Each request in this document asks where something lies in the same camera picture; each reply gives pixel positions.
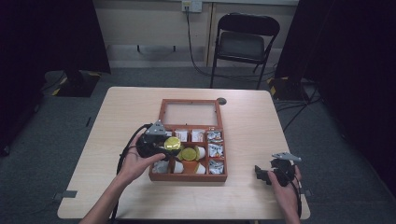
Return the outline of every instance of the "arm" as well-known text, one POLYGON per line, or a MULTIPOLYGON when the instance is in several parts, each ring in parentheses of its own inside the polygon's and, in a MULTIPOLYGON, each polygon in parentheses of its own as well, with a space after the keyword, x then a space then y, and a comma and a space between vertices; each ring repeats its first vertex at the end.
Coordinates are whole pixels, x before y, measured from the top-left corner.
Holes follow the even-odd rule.
MULTIPOLYGON (((131 146, 135 146, 138 138, 139 135, 131 143, 131 146)), ((113 179, 105 192, 80 223, 106 223, 125 188, 141 176, 148 166, 163 158, 165 158, 165 155, 162 153, 149 158, 141 158, 136 148, 132 147, 129 149, 120 173, 113 179)))
MULTIPOLYGON (((301 180, 300 170, 297 166, 295 166, 296 178, 301 180)), ((286 187, 282 187, 277 182, 276 175, 269 171, 268 176, 272 182, 272 186, 274 189, 274 194, 276 197, 276 201, 280 206, 283 216, 285 217, 287 224, 297 224, 301 223, 300 218, 297 214, 297 197, 294 192, 294 188, 291 184, 288 184, 286 187)), ((298 182, 294 178, 293 183, 298 188, 298 182)))

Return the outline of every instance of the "gray carpet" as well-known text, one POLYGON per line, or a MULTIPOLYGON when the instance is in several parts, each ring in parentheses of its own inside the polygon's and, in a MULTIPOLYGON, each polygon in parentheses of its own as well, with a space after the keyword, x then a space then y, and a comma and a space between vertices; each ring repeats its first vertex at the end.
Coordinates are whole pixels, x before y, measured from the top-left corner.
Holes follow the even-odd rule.
MULTIPOLYGON (((251 75, 251 68, 218 71, 223 75, 251 75)), ((48 73, 48 85, 61 74, 48 73)), ((38 112, 10 146, 10 155, 0 159, 0 223, 77 223, 57 217, 59 202, 52 196, 67 188, 108 88, 208 88, 209 82, 209 77, 193 68, 118 68, 112 75, 102 76, 90 98, 51 96, 55 87, 44 91, 38 112)), ((255 86, 253 82, 215 79, 215 88, 253 90, 255 86)), ((265 82, 262 89, 268 90, 265 82)), ((313 85, 306 86, 308 94, 313 89, 313 85)), ((296 105, 275 104, 277 108, 296 105)), ((280 111, 282 126, 299 110, 280 111)), ((336 119, 322 102, 303 110, 285 135, 291 153, 304 160, 299 165, 304 188, 313 192, 307 197, 311 218, 303 223, 395 223, 392 196, 366 159, 341 137, 336 119)))

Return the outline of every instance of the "hand-mounted device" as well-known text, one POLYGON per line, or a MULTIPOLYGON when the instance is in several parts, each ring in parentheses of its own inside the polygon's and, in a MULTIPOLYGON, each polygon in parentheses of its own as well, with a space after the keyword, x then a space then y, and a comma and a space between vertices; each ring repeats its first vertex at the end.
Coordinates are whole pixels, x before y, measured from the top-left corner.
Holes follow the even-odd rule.
MULTIPOLYGON (((291 165, 290 161, 301 161, 301 158, 291 155, 289 152, 276 153, 272 155, 275 157, 271 161, 271 168, 274 168, 274 174, 279 182, 279 185, 286 187, 289 183, 294 188, 294 192, 297 196, 297 213, 301 217, 302 203, 301 203, 301 192, 300 186, 295 186, 293 180, 295 177, 295 165, 291 165)), ((266 182, 267 185, 272 185, 271 180, 268 176, 268 171, 262 170, 259 166, 254 166, 254 171, 258 179, 266 182)))
MULTIPOLYGON (((163 159, 164 161, 168 161, 170 157, 175 157, 176 159, 177 154, 180 152, 180 149, 167 150, 162 147, 163 143, 168 138, 169 136, 167 136, 166 130, 163 127, 163 124, 161 123, 160 120, 157 120, 154 124, 152 123, 145 124, 139 129, 137 129, 136 132, 134 132, 134 134, 132 135, 131 139, 129 140, 128 144, 126 145, 122 153, 120 154, 120 160, 117 166, 117 174, 120 172, 123 161, 131 147, 136 147, 137 152, 142 158, 147 158, 158 153, 163 153, 165 155, 165 158, 163 159), (131 143, 134 141, 137 134, 143 129, 146 129, 146 131, 140 135, 139 139, 137 139, 136 146, 131 146, 131 143)), ((110 223, 114 223, 114 220, 116 219, 118 207, 119 204, 117 203, 113 209, 110 223)))
POLYGON ((180 152, 177 150, 167 150, 162 147, 163 143, 170 136, 166 135, 166 130, 160 120, 157 120, 154 124, 140 135, 136 142, 136 149, 139 155, 143 158, 153 156, 158 153, 165 154, 164 161, 168 161, 170 157, 175 157, 180 152))

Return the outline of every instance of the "person's left hand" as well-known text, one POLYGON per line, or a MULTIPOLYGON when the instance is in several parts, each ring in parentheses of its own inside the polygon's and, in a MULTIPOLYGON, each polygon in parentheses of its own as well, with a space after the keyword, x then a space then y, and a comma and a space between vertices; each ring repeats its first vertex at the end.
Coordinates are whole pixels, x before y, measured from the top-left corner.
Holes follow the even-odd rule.
POLYGON ((134 138, 134 141, 132 141, 130 145, 131 148, 125 157, 119 173, 119 178, 121 178, 126 185, 131 184, 132 181, 141 176, 152 163, 165 158, 163 153, 155 154, 148 158, 141 158, 135 147, 136 141, 139 137, 140 134, 138 134, 134 138))

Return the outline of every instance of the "wooden tray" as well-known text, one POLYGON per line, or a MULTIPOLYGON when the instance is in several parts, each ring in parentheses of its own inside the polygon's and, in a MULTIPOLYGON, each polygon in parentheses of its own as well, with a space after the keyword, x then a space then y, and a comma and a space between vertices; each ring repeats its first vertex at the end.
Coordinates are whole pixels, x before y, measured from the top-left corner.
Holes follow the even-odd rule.
POLYGON ((159 119, 169 135, 177 136, 177 131, 187 130, 187 140, 182 141, 184 147, 203 147, 205 156, 198 161, 182 161, 184 170, 180 174, 174 173, 175 160, 170 159, 166 173, 154 173, 154 165, 149 168, 149 178, 152 181, 195 181, 195 182, 224 182, 227 179, 226 146, 222 129, 219 102, 216 100, 180 100, 163 99, 159 119), (193 141, 192 131, 203 130, 202 142, 193 141), (219 132, 221 142, 213 142, 208 135, 212 131, 219 132), (222 147, 222 155, 210 157, 209 144, 222 147), (211 174, 209 162, 223 163, 221 174, 211 174), (201 163, 205 167, 204 174, 196 174, 195 168, 201 163))

